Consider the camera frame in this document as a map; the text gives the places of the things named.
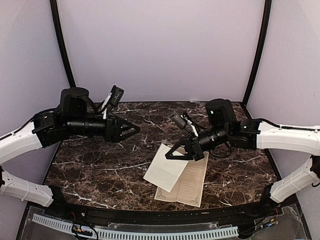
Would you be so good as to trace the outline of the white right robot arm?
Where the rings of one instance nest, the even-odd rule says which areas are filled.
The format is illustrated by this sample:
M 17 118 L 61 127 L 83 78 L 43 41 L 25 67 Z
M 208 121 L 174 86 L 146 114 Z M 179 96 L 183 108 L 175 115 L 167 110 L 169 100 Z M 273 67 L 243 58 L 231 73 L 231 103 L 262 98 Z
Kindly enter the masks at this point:
M 168 160 L 199 161 L 205 152 L 226 144 L 244 150 L 269 150 L 276 166 L 283 170 L 283 161 L 293 161 L 286 176 L 263 190 L 255 213 L 266 217 L 275 206 L 309 186 L 320 184 L 320 127 L 277 124 L 264 118 L 237 120 L 230 100 L 213 99 L 205 104 L 210 128 L 182 138 L 166 154 Z

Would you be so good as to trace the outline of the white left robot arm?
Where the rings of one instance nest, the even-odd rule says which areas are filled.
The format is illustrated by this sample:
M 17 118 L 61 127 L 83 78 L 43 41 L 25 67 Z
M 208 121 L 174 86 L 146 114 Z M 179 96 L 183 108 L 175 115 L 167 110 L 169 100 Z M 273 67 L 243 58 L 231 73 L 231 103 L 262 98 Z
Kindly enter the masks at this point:
M 101 137 L 107 143 L 120 143 L 140 132 L 140 127 L 110 113 L 119 105 L 125 91 L 114 85 L 106 99 L 96 105 L 82 87 L 61 91 L 57 107 L 33 115 L 18 129 L 0 138 L 3 165 L 32 152 L 46 149 L 74 136 Z M 37 184 L 0 169 L 0 193 L 40 205 L 60 218 L 67 218 L 70 206 L 58 186 Z

